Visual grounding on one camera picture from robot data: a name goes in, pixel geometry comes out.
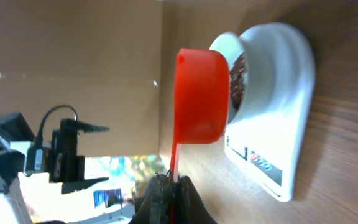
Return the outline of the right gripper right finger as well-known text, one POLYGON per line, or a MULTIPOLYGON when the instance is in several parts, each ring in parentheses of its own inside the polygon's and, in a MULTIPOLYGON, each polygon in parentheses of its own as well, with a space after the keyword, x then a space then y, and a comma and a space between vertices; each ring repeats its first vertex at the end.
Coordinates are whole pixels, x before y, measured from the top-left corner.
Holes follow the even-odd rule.
POLYGON ((217 224, 188 176, 176 183, 174 224, 217 224))

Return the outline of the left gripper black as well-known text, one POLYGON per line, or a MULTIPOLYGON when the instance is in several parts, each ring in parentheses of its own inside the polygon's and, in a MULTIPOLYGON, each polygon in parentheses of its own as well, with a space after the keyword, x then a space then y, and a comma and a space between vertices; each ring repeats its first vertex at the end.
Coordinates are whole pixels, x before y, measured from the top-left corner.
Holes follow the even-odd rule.
POLYGON ((66 182, 61 186, 62 195, 84 190, 94 184, 109 180, 109 177, 84 180, 85 157, 77 154, 78 131, 85 134, 102 133, 110 131, 110 128, 73 119, 60 121, 60 129, 52 133, 53 166, 50 181, 66 182))

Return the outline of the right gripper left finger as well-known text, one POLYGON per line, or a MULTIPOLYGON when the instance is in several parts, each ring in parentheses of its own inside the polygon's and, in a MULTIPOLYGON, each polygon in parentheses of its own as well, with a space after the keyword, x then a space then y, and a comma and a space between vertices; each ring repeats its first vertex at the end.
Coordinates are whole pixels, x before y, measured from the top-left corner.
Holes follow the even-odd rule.
POLYGON ((163 174, 149 180, 144 200, 129 224, 169 224, 175 198, 173 182, 163 174))

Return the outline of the orange measuring scoop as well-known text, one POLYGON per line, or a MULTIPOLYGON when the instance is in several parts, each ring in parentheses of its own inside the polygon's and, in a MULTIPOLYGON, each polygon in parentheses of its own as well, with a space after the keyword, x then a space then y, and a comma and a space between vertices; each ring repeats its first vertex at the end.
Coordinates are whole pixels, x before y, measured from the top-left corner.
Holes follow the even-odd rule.
POLYGON ((229 67, 215 50, 180 49, 174 80, 173 143, 169 177, 178 180, 180 146, 212 144, 225 130, 229 67))

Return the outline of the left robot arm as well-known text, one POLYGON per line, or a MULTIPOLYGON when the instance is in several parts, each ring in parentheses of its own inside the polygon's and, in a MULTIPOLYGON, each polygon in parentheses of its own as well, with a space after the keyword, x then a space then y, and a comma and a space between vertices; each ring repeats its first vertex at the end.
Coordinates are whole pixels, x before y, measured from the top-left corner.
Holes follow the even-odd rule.
POLYGON ((47 173, 51 183, 60 183, 62 195, 84 190, 104 181, 86 179, 85 157, 77 153, 78 135, 109 131, 63 119, 52 133, 51 145, 36 145, 36 136, 21 113, 0 117, 0 223, 31 223, 20 189, 19 173, 47 173))

